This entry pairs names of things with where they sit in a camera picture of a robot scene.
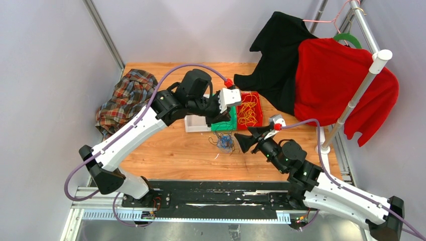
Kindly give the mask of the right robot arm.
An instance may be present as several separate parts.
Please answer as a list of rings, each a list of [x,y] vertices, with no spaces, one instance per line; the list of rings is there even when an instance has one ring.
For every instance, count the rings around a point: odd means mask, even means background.
[[[345,218],[376,240],[400,240],[402,199],[380,197],[334,177],[308,161],[306,151],[295,140],[276,142],[275,132],[268,127],[250,127],[249,132],[234,135],[242,152],[261,152],[281,174],[288,174],[287,203],[291,208],[313,208]]]

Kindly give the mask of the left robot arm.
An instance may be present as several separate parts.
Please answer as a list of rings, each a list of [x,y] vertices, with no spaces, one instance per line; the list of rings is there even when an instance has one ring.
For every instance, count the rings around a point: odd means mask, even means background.
[[[120,169],[121,162],[157,132],[188,115],[205,117],[208,124],[230,119],[229,110],[241,103],[241,93],[230,82],[213,92],[211,76],[200,69],[188,71],[180,82],[165,90],[155,90],[146,106],[109,139],[79,149],[83,163],[103,195],[121,192],[149,207],[154,194],[145,178]]]

